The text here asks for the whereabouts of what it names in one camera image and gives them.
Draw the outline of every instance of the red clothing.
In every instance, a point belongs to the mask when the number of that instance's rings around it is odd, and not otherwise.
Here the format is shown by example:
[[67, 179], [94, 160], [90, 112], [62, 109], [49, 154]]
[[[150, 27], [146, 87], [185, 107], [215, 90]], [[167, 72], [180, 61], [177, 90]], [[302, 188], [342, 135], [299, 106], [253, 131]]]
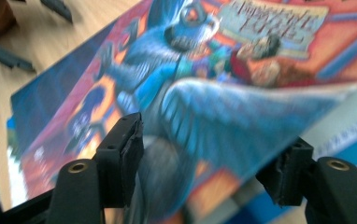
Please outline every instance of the red clothing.
[[231, 54], [231, 59], [230, 59], [231, 71], [233, 75], [245, 80], [247, 83], [250, 83], [251, 72], [249, 70], [248, 64], [238, 59], [236, 55], [237, 55], [237, 50], [233, 51]]

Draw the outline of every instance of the metal screw hole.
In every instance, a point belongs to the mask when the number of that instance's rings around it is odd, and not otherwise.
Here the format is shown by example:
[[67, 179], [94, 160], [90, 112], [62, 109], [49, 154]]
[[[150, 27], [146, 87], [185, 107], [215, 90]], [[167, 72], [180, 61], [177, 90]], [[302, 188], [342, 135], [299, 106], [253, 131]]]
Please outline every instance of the metal screw hole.
[[79, 163], [71, 165], [70, 168], [68, 168], [68, 172], [71, 174], [76, 174], [76, 173], [80, 173], [86, 169], [88, 169], [88, 165], [86, 163], [79, 162]]
[[327, 164], [331, 168], [339, 170], [339, 171], [348, 171], [350, 169], [350, 167], [342, 161], [330, 160], [327, 162]]

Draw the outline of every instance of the blue hippogriff illustration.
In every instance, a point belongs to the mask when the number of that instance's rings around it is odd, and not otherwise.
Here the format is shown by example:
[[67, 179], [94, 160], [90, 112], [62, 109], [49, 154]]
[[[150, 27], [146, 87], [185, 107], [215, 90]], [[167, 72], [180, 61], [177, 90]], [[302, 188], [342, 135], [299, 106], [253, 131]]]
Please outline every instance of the blue hippogriff illustration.
[[138, 174], [149, 221], [184, 204], [199, 161], [244, 182], [340, 100], [199, 78], [190, 56], [218, 30], [219, 20], [198, 1], [154, 0], [146, 32], [131, 36], [122, 62], [112, 60], [112, 44], [101, 53], [97, 78], [115, 80], [123, 115], [143, 116], [145, 154]]

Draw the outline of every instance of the feathered wing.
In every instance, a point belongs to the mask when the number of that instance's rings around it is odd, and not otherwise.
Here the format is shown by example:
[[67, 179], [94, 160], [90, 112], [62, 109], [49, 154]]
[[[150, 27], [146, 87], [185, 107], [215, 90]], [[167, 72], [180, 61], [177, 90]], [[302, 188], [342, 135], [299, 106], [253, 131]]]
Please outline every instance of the feathered wing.
[[183, 79], [166, 93], [161, 114], [170, 141], [190, 157], [247, 180], [341, 99]]

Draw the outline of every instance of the book cover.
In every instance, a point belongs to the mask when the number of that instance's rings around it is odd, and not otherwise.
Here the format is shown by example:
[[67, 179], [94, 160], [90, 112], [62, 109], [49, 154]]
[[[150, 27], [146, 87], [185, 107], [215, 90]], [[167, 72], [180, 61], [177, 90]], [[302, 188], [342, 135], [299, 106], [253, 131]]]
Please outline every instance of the book cover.
[[196, 221], [356, 88], [357, 1], [144, 0], [12, 96], [15, 155], [33, 198], [140, 111], [131, 209]]

